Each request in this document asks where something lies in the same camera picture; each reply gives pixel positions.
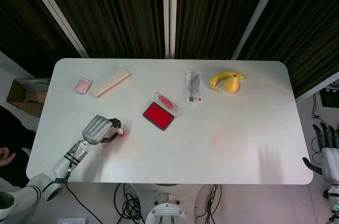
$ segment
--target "robotic hand on stand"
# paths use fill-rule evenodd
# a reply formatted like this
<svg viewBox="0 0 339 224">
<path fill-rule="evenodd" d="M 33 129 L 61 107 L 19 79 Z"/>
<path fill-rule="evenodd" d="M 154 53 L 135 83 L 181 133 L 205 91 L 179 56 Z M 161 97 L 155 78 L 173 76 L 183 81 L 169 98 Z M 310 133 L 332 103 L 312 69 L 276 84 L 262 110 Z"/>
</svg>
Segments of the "robotic hand on stand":
<svg viewBox="0 0 339 224">
<path fill-rule="evenodd" d="M 16 192 L 0 192 L 0 223 L 10 214 L 35 205 L 41 198 L 46 201 L 53 199 L 92 145 L 112 142 L 119 134 L 123 134 L 119 120 L 95 116 L 83 130 L 83 140 L 74 144 L 54 167 L 54 181 L 45 174 L 39 174 L 33 177 L 25 188 Z"/>
<path fill-rule="evenodd" d="M 327 223 L 339 223 L 339 130 L 321 122 L 321 129 L 313 124 L 319 151 L 322 154 L 322 167 L 310 163 L 307 158 L 302 158 L 305 165 L 315 173 L 322 175 L 324 180 L 331 185 L 329 191 L 324 191 L 324 197 L 329 199 L 333 216 Z"/>
</svg>

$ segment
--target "cardboard box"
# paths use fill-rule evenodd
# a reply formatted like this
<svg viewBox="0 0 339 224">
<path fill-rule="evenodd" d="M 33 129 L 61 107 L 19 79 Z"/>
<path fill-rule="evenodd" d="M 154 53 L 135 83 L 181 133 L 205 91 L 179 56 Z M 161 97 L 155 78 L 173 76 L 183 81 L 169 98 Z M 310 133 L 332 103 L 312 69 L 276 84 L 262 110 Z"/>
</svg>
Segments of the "cardboard box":
<svg viewBox="0 0 339 224">
<path fill-rule="evenodd" d="M 30 115 L 40 117 L 49 81 L 49 78 L 15 79 L 7 102 Z"/>
</svg>

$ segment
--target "human hand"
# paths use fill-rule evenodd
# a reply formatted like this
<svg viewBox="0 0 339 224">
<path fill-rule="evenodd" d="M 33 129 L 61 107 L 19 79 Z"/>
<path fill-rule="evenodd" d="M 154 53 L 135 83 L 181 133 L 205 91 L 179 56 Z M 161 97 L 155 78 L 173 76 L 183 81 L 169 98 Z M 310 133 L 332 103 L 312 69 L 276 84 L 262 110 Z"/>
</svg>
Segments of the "human hand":
<svg viewBox="0 0 339 224">
<path fill-rule="evenodd" d="M 6 166 L 14 159 L 16 153 L 12 153 L 10 156 L 10 150 L 7 147 L 0 148 L 0 167 Z"/>
</svg>

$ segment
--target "black curtain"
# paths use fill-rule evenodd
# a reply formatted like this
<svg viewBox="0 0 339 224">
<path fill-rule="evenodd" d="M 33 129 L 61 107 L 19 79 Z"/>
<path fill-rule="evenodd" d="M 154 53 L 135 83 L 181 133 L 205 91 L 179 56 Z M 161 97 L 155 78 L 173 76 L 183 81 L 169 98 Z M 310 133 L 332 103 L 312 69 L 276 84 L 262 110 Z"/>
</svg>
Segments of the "black curtain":
<svg viewBox="0 0 339 224">
<path fill-rule="evenodd" d="M 90 57 L 164 58 L 163 0 L 55 0 Z"/>
<path fill-rule="evenodd" d="M 0 0 L 0 51 L 35 77 L 52 75 L 64 57 L 79 57 L 41 0 Z"/>
<path fill-rule="evenodd" d="M 259 0 L 177 0 L 175 57 L 230 59 Z"/>
<path fill-rule="evenodd" d="M 300 96 L 339 71 L 339 0 L 269 0 L 238 59 L 283 62 Z"/>
</svg>

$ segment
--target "yellow fruit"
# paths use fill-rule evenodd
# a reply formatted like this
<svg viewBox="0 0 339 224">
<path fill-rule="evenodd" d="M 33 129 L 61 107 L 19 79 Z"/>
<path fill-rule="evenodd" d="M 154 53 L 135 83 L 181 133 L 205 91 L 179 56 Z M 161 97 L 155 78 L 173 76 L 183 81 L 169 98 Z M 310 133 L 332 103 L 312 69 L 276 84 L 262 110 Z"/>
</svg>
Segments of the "yellow fruit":
<svg viewBox="0 0 339 224">
<path fill-rule="evenodd" d="M 227 77 L 224 82 L 224 89 L 229 93 L 233 93 L 239 88 L 239 80 L 237 75 Z"/>
<path fill-rule="evenodd" d="M 222 71 L 219 73 L 216 73 L 211 79 L 210 79 L 210 87 L 213 89 L 213 91 L 215 92 L 219 92 L 219 89 L 216 88 L 217 83 L 222 80 L 225 79 L 227 77 L 232 77 L 236 75 L 236 77 L 238 79 L 244 79 L 246 78 L 245 74 L 241 73 L 241 72 L 237 72 L 237 71 Z"/>
</svg>

